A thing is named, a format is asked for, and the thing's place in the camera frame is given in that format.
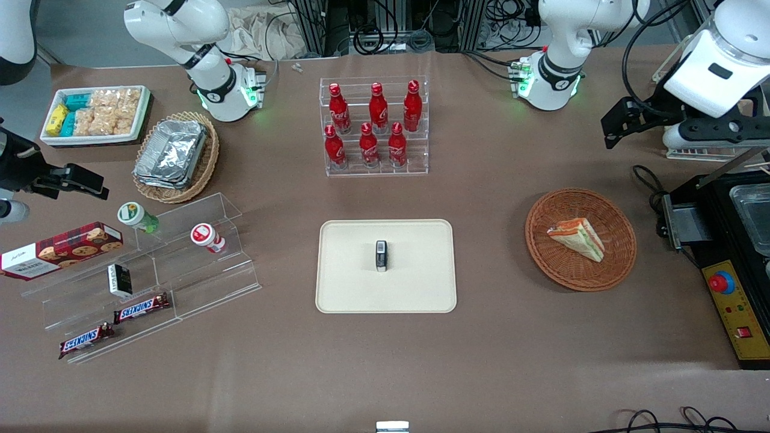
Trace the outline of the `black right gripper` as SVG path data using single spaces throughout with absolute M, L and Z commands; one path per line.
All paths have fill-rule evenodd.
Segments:
M 1 128 L 1 145 L 3 224 L 21 222 L 27 218 L 28 206 L 12 200 L 14 192 L 27 187 L 30 194 L 44 195 L 53 200 L 58 199 L 60 192 L 80 192 L 99 200 L 108 199 L 108 188 L 93 186 L 103 184 L 104 178 L 99 174 L 78 164 L 66 164 L 55 170 L 55 175 L 60 179 L 38 178 L 45 164 L 38 145 L 4 127 Z

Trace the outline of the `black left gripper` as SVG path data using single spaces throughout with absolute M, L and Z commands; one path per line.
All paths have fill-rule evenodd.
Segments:
M 618 116 L 603 116 L 604 143 L 612 150 L 628 135 L 641 134 L 658 126 L 671 126 L 663 134 L 663 144 L 671 150 L 768 148 L 768 116 L 726 116 L 688 118 L 660 115 L 644 108 L 632 96 L 618 101 Z

